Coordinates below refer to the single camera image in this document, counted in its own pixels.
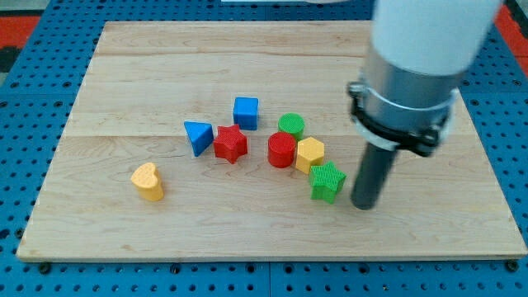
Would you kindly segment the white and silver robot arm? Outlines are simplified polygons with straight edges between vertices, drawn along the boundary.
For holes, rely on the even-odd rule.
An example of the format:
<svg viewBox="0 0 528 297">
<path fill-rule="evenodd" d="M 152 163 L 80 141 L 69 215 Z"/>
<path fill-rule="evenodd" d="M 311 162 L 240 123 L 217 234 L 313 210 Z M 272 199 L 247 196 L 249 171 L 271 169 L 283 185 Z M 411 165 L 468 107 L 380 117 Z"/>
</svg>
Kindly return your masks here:
<svg viewBox="0 0 528 297">
<path fill-rule="evenodd" d="M 349 86 L 351 118 L 387 151 L 430 156 L 448 135 L 461 80 L 501 0 L 377 0 L 370 46 Z"/>
</svg>

